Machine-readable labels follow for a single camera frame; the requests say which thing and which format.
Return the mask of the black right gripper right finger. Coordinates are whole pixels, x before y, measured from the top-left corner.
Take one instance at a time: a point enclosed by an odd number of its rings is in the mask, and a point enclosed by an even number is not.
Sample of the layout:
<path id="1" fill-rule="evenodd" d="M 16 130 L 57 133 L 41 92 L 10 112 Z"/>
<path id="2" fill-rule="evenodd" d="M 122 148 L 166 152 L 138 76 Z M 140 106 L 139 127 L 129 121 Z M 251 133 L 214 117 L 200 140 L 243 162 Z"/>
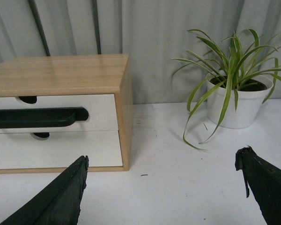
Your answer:
<path id="1" fill-rule="evenodd" d="M 243 173 L 246 196 L 253 193 L 268 225 L 281 225 L 281 169 L 248 146 L 236 152 L 235 168 Z"/>

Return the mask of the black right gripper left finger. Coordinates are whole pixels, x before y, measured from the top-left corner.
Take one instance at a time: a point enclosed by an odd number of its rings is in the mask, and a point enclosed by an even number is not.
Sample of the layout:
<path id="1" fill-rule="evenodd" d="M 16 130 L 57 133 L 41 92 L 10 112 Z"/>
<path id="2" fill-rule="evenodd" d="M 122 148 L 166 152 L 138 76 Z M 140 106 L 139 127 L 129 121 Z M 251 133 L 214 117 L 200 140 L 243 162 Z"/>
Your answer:
<path id="1" fill-rule="evenodd" d="M 2 225 L 76 225 L 87 186 L 89 158 L 81 156 Z"/>

